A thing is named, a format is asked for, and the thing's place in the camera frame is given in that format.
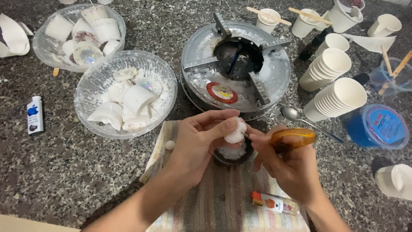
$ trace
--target blue liquid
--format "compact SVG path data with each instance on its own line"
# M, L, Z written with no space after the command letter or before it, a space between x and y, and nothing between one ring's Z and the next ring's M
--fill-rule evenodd
M361 114L352 116L346 124L346 130L352 141L361 147L378 147L379 145L372 142L372 139L365 130Z

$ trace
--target spoon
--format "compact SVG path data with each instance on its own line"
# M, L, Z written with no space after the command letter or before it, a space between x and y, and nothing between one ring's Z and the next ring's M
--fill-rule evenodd
M321 130L320 128L318 128L317 126L313 125L312 123L310 123L308 121L305 121L305 120L299 118L299 115L297 114L296 110L294 110L293 108L290 108L290 107L282 108L282 114L286 119L288 119L290 121L302 121L302 122L312 126L313 128L319 130L320 132L322 132L323 134L325 134L329 138L335 140L336 142L344 143L342 139L334 136L333 134L331 134L329 132Z

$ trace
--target hand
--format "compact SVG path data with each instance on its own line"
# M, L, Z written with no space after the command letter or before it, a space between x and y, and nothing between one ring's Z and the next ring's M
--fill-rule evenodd
M253 170L259 171L263 164L286 194L304 206L310 206L315 204L319 196L324 196L319 182L315 149L311 144L306 145L283 154L283 158L280 158L271 145L263 142L267 141L266 136L284 129L287 127L277 125L265 135L256 129L248 128L252 146L258 152ZM294 139L296 136L285 136L282 142L290 144Z
M170 172L179 172L186 183L197 185L209 163L213 151L229 145L223 139L237 128L240 112L235 109L210 110L183 120L178 138L166 167Z

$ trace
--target right hand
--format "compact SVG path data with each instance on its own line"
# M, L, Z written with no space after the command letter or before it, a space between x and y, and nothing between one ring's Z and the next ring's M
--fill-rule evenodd
M287 128L285 125L277 125L265 135L248 126L252 146L258 152L253 171L259 171L263 164L287 195L304 206L311 206L316 204L319 197L325 196L319 182L315 149L311 144L306 145L283 154L281 158L271 145L264 142L267 141L265 137ZM290 144L294 139L295 136L285 136L282 142Z

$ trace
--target small black bowl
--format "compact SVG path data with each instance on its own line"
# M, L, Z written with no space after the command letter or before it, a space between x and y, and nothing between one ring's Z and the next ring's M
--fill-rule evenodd
M219 153L219 150L216 149L213 153L213 156L215 157L215 160L220 162L220 164L225 164L225 165L235 165L235 164L241 164L244 163L252 154L253 154L253 147L252 147L252 141L248 138L245 138L245 143L246 143L246 148L245 151L246 153L242 155L239 159L226 159Z

